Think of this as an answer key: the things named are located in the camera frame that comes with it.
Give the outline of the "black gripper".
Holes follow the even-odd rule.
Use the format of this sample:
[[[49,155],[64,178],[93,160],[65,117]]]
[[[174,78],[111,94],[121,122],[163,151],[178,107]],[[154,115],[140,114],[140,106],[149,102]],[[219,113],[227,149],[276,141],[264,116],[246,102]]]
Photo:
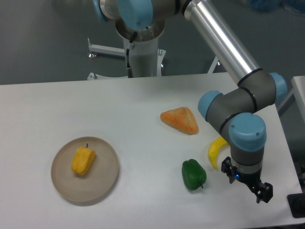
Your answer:
[[[256,202],[268,203],[273,197],[273,185],[261,182],[262,167],[257,166],[233,166],[231,158],[228,156],[221,164],[221,171],[229,178],[229,183],[239,181],[248,186],[255,194]]]

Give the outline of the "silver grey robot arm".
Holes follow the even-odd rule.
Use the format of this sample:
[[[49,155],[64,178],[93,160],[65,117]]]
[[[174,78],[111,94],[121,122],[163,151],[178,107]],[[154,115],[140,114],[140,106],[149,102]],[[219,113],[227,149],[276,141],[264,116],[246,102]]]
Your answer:
[[[273,187],[260,179],[266,126],[256,112],[283,100],[284,78],[259,67],[209,0],[95,0],[93,6],[100,21],[116,22],[129,78],[157,75],[157,48],[142,43],[157,41],[167,18],[181,13],[195,25],[238,86],[228,94],[209,91],[198,103],[200,114],[231,148],[221,171],[230,182],[246,184],[257,202],[268,202]]]

